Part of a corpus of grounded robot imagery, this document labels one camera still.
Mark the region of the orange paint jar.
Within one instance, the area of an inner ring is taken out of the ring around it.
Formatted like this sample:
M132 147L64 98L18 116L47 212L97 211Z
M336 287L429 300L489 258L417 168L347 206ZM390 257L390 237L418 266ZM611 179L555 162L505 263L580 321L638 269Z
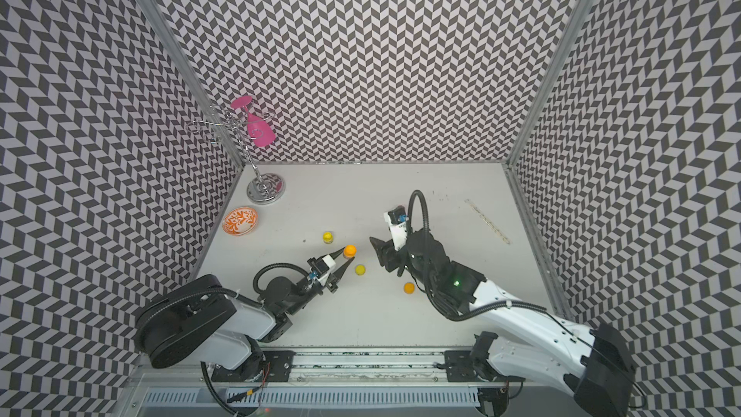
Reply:
M354 245L347 245L345 247L345 250L343 251L343 254L345 255L345 258L354 258L357 253L357 248Z

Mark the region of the orange jar lid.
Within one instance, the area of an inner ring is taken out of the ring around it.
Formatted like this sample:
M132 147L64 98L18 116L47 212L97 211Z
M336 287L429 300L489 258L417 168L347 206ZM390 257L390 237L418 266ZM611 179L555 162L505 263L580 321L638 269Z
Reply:
M407 293L407 295L411 295L411 293L414 293L416 290L416 286L413 283L405 283L403 286L403 291Z

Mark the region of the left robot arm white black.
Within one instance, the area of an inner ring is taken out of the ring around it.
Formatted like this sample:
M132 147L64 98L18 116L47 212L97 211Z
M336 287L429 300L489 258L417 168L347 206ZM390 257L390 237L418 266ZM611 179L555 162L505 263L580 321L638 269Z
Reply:
M304 268L268 264L253 278L256 299L204 275L141 308L134 345L156 369L193 361L229 371L256 368L264 362L260 345L280 339L310 301L337 291L353 261L342 248L310 258Z

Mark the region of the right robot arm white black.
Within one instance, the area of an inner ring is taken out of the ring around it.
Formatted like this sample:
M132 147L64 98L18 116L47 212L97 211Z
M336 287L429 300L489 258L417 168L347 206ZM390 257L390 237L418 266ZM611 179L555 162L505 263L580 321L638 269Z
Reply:
M382 268L408 272L432 307L450 322L486 320L472 350L479 375L524 378L573 397L592 416L625 416L639 387L637 364L621 332L558 317L524 301L480 272L451 260L431 235L417 232L403 247L373 237Z

